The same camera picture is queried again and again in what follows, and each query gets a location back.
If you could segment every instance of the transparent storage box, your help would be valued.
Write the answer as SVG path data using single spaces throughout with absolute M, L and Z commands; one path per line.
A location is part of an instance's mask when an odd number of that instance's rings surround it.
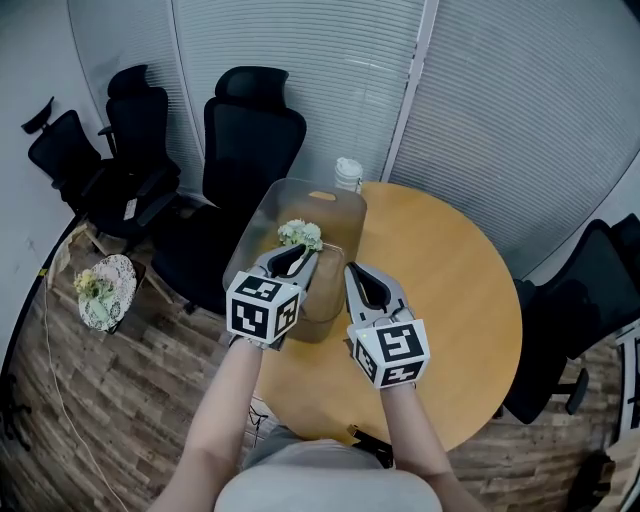
M 313 222 L 322 230 L 323 250 L 318 254 L 307 299 L 289 337 L 318 343 L 331 330 L 344 305 L 344 267 L 356 259 L 367 213 L 367 203 L 347 190 L 309 181 L 276 181 L 262 199 L 238 242 L 222 280 L 228 289 L 236 273 L 251 268 L 256 258 L 281 247 L 278 228 L 292 219 Z

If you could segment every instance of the chair armrest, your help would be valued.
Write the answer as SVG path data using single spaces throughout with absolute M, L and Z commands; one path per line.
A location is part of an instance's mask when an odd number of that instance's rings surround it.
M 152 189 L 155 187 L 158 182 L 167 175 L 169 169 L 166 167 L 162 167 L 153 173 L 146 179 L 146 181 L 142 184 L 142 186 L 136 192 L 136 197 L 144 197 L 146 196 Z
M 105 126 L 102 130 L 100 130 L 98 132 L 98 135 L 106 135 L 107 136 L 107 143 L 109 144 L 109 149 L 111 150 L 111 154 L 113 156 L 116 156 L 116 142 L 113 139 L 113 128 L 111 128 L 111 125 L 109 126 Z
M 177 192 L 169 192 L 163 196 L 157 198 L 153 203 L 147 206 L 147 209 L 143 211 L 136 219 L 139 226 L 145 227 L 151 220 L 162 210 L 164 210 L 171 201 L 178 197 Z
M 107 168 L 105 166 L 98 169 L 96 173 L 93 175 L 93 177 L 82 189 L 82 192 L 80 192 L 80 196 L 86 198 L 91 193 L 91 189 L 95 186 L 96 183 L 98 183 L 98 181 L 100 181 L 100 178 L 102 178 L 105 172 L 107 172 Z
M 580 370 L 580 375 L 578 375 L 578 379 L 576 380 L 573 391 L 571 395 L 569 395 L 569 400 L 565 404 L 564 408 L 567 411 L 567 414 L 575 414 L 582 403 L 582 399 L 584 398 L 585 393 L 587 392 L 587 385 L 589 384 L 589 372 L 586 368 Z
M 51 186 L 56 190 L 60 190 L 62 187 L 64 187 L 68 183 L 68 181 L 69 181 L 69 176 L 56 178 L 51 182 Z

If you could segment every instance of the fiducial marker cube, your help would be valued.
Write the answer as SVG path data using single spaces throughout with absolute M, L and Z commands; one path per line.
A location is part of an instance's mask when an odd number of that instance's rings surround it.
M 270 345 L 298 321 L 299 286 L 238 272 L 227 290 L 227 331 Z
M 376 389 L 415 382 L 429 362 L 422 320 L 352 331 L 353 358 Z

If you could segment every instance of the yellow tabletop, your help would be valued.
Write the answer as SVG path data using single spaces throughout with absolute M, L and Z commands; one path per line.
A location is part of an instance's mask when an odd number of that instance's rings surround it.
M 484 234 L 462 213 L 418 190 L 365 183 L 367 217 L 359 263 L 393 276 L 424 320 L 431 360 L 417 389 L 444 447 L 475 434 L 502 403 L 522 343 L 511 276 Z M 350 442 L 347 427 L 389 434 L 379 393 L 344 343 L 346 308 L 319 344 L 287 339 L 266 351 L 258 395 L 303 438 Z

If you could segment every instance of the chair headrest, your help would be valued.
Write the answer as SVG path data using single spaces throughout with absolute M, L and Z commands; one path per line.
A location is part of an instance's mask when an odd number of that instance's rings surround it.
M 263 66 L 238 66 L 225 72 L 216 84 L 216 97 L 286 108 L 284 84 L 289 73 Z
M 140 64 L 116 73 L 107 88 L 109 98 L 123 98 L 148 90 L 149 84 L 144 77 L 147 67 L 146 64 Z
M 49 126 L 48 121 L 49 117 L 51 117 L 51 104 L 53 103 L 53 98 L 54 97 L 51 96 L 51 99 L 45 107 L 22 125 L 22 129 L 29 135 L 37 132 L 38 130 L 44 131 L 44 129 Z

